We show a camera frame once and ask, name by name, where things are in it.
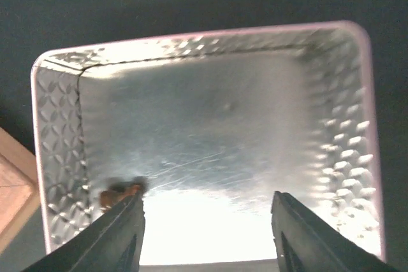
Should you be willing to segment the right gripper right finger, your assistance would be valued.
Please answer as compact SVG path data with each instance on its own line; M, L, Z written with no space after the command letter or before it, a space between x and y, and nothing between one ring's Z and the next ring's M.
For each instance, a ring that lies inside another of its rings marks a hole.
M398 272L343 237L287 192L274 193L271 214L280 271Z

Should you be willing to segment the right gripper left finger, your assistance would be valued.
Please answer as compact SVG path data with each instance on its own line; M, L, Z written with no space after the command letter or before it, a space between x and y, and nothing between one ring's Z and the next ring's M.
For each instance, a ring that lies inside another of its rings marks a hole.
M25 271L139 271L144 232L143 193L137 190Z

